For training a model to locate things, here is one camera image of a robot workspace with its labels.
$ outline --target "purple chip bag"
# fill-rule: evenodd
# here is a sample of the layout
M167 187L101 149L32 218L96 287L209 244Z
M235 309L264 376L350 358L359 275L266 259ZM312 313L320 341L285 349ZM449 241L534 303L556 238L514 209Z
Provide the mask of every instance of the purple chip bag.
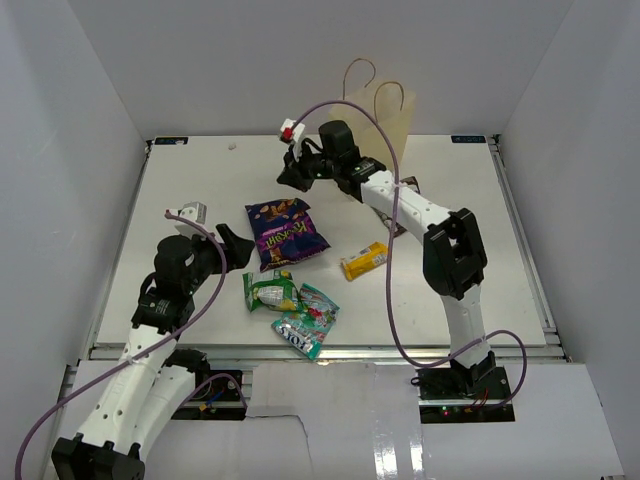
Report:
M260 271L298 263L329 248L299 198L245 205L260 253Z

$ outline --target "white wall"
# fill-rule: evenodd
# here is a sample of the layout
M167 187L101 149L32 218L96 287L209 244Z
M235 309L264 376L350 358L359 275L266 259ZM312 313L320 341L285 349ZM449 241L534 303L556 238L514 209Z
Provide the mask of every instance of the white wall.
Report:
M415 133L501 132L571 0L70 3L151 138L272 133L340 96L360 56L417 91Z
M0 0L0 478L75 364L144 143L66 0ZM25 461L36 478L46 435Z
M560 336L587 363L630 479L640 478L638 45L640 2L576 0L504 132Z

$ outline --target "red clip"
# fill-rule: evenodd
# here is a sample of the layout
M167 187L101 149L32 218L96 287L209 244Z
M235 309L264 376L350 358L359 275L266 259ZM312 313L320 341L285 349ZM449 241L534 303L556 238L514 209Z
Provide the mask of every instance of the red clip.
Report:
M291 140L293 140L293 128L291 127L285 128L284 131L282 132L282 139L285 142L290 142Z

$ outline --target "snack bag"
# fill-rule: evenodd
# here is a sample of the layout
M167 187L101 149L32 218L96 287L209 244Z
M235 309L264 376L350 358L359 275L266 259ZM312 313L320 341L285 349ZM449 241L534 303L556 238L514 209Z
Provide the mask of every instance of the snack bag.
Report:
M245 205L260 254L260 271L298 263L329 248L299 198Z
M285 313L271 324L291 345L315 360L327 333L336 321L338 307L321 291L306 283L300 289L300 299L306 312Z
M369 245L357 255L343 258L340 264L347 280L352 281L363 273L382 265L387 261L387 246L376 242Z
M247 308L253 312L260 305L266 305L278 312L302 311L304 306L298 298L298 290L293 283L291 273L286 270L273 270L266 273L245 273L244 298Z

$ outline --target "yellow snack bar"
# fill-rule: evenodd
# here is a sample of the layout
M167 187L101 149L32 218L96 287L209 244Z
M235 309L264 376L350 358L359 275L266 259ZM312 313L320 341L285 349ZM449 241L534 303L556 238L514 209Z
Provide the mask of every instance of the yellow snack bar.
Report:
M387 261L387 246L376 242L349 258L340 262L347 280L352 281L369 270L373 270Z

